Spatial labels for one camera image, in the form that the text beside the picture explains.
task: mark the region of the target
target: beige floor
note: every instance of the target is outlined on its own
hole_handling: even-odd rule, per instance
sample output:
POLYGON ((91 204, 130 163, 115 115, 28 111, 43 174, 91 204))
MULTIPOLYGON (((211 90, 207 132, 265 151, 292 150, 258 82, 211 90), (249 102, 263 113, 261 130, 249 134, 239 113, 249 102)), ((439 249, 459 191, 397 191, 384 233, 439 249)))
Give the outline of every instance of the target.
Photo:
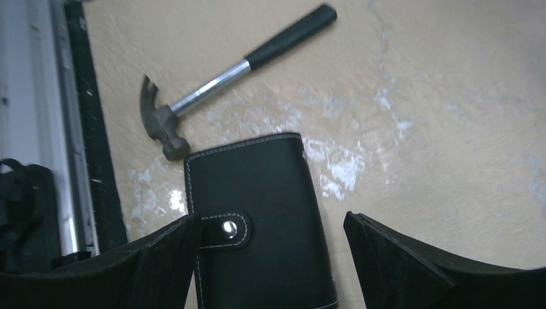
MULTIPOLYGON (((86 4, 131 239, 187 213, 182 165, 162 157, 140 121, 143 74, 170 103, 317 4, 86 4)), ((331 4, 332 29, 184 119, 193 149, 303 134, 340 308, 364 306, 346 211, 480 261, 546 265, 546 2, 331 4)), ((186 308, 196 308, 193 289, 186 308)))

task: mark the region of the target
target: hammer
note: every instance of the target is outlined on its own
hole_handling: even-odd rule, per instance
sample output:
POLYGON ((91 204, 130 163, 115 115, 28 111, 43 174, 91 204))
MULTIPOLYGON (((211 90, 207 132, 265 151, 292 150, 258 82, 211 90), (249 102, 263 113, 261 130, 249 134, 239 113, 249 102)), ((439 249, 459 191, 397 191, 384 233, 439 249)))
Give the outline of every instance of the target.
POLYGON ((155 108, 158 88, 144 76, 140 91, 140 116, 148 135, 163 144, 163 154, 169 161, 183 159, 190 151, 186 139, 178 136, 179 119, 206 98, 222 90, 242 76, 257 70, 272 59, 282 55, 337 19, 335 10, 323 4, 279 32, 224 72, 172 103, 155 108))

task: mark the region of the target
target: wallet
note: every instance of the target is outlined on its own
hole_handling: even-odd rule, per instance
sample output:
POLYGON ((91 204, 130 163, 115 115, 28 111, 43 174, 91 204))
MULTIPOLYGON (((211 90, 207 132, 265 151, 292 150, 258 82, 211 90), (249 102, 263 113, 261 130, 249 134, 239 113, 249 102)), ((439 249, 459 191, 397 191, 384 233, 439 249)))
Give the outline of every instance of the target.
POLYGON ((337 308, 301 135, 279 133, 185 159, 188 209, 201 216, 200 309, 337 308))

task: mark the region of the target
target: hammer head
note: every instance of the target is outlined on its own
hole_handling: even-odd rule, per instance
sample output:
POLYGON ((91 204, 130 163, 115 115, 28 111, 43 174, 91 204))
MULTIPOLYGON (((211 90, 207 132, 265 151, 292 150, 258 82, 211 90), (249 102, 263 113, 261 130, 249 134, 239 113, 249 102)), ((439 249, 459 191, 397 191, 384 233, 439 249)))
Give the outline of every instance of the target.
POLYGON ((168 105, 155 108, 157 86, 144 75, 140 90, 140 117, 144 128, 154 140, 163 144, 163 154, 169 161, 184 159, 189 153, 189 144, 186 139, 178 136, 179 119, 168 105))

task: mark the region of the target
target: black rubber grip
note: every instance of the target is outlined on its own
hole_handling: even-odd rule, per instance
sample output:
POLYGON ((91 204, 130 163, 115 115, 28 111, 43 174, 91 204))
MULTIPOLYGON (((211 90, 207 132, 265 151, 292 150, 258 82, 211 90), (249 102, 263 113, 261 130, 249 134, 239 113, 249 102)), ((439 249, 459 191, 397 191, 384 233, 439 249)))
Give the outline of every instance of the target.
POLYGON ((335 10, 323 4, 256 48, 245 59, 250 68, 256 70, 326 28, 336 19, 335 10))

